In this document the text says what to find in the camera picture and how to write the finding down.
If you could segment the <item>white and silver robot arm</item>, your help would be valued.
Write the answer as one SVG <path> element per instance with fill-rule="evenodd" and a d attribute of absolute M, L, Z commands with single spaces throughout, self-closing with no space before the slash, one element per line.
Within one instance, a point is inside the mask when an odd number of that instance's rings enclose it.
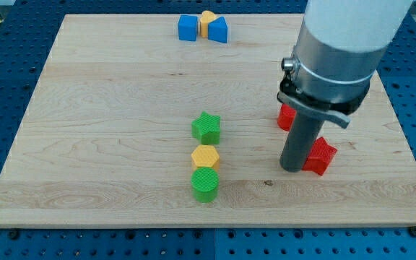
<path fill-rule="evenodd" d="M 323 103 L 365 93 L 412 0 L 309 0 L 292 55 L 292 83 Z"/>

